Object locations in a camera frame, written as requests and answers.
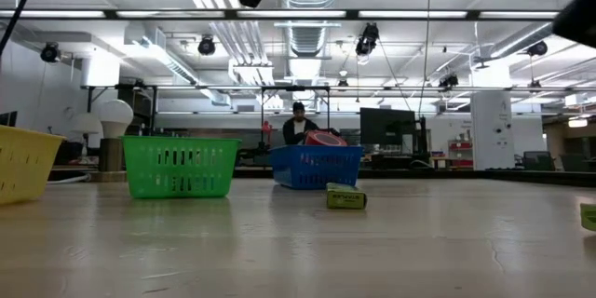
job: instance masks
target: computer monitor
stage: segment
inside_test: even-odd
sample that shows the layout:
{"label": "computer monitor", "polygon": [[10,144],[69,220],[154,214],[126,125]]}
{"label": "computer monitor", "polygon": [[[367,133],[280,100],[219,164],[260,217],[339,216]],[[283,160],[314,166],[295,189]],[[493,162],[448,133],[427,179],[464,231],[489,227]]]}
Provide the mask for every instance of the computer monitor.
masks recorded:
{"label": "computer monitor", "polygon": [[0,125],[15,127],[17,125],[17,112],[0,114]]}
{"label": "computer monitor", "polygon": [[360,108],[360,144],[401,145],[404,135],[416,136],[415,112]]}

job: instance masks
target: chair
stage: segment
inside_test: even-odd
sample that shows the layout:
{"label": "chair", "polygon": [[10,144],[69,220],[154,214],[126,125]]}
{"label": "chair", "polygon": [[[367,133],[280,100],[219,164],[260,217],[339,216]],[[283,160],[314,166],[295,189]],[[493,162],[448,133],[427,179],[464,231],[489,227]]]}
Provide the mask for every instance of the chair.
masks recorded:
{"label": "chair", "polygon": [[555,164],[548,151],[523,152],[523,167],[533,171],[555,170]]}
{"label": "chair", "polygon": [[581,154],[560,155],[562,169],[567,172],[589,172],[589,164]]}

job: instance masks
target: person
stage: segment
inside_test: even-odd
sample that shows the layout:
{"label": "person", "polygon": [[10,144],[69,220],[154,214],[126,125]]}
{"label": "person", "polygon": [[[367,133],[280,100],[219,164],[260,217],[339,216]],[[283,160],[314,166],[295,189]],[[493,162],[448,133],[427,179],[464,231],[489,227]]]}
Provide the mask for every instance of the person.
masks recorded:
{"label": "person", "polygon": [[317,124],[305,118],[305,106],[301,102],[295,102],[292,111],[294,117],[283,124],[286,145],[298,144],[305,139],[307,131],[318,130]]}

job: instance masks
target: black cap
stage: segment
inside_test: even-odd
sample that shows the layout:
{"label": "black cap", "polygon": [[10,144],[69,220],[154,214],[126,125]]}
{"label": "black cap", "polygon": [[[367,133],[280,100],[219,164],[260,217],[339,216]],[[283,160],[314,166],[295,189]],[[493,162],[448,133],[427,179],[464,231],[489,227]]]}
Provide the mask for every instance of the black cap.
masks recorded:
{"label": "black cap", "polygon": [[304,111],[305,110],[305,105],[301,102],[295,102],[294,105],[291,107],[291,110],[293,112],[296,111]]}

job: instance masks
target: small box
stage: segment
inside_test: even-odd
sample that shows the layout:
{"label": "small box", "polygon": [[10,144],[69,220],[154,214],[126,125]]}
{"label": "small box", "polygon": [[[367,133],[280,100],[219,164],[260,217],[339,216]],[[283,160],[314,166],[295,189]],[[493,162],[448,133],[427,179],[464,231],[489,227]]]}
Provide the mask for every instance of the small box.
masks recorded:
{"label": "small box", "polygon": [[582,227],[596,232],[596,204],[580,204]]}
{"label": "small box", "polygon": [[356,186],[327,183],[327,208],[363,210],[366,194]]}

